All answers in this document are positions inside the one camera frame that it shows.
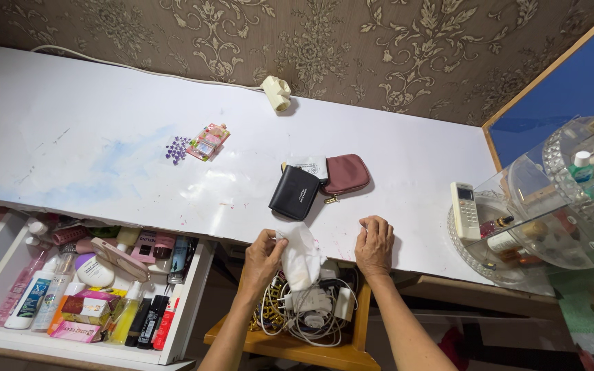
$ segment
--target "damask wallpaper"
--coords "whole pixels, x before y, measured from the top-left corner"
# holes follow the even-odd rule
[[[593,25],[594,0],[0,0],[0,46],[468,125]]]

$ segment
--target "air conditioner remote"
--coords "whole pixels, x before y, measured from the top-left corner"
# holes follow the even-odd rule
[[[453,196],[453,214],[455,215],[455,229],[462,240],[478,241],[481,239],[481,228],[478,224],[478,212],[473,198],[471,184],[451,183]]]

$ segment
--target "white desk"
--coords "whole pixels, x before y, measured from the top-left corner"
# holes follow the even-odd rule
[[[267,205],[287,156],[356,153],[371,184],[318,195],[306,220],[328,257],[353,261],[358,219],[380,215],[394,268],[491,284],[446,232],[450,183],[496,173],[480,128],[305,98],[290,112],[262,92],[0,47],[0,205],[251,242],[285,223]],[[164,157],[210,122],[232,133],[214,160]]]

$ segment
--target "rotating cosmetic organizer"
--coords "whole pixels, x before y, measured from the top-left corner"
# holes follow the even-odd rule
[[[575,181],[575,155],[587,151],[588,181]],[[464,261],[495,282],[594,267],[594,117],[575,118],[474,189],[478,221],[513,216],[507,226],[461,240],[453,209],[448,232]]]

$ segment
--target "hand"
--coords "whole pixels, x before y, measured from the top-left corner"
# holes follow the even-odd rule
[[[393,226],[377,215],[359,220],[361,232],[356,237],[354,256],[366,279],[374,275],[389,275],[393,249]]]
[[[281,254],[288,245],[288,240],[285,238],[276,241],[275,237],[274,230],[263,229],[256,241],[244,253],[244,277],[240,292],[250,295],[254,301],[260,299],[272,282],[281,265]]]

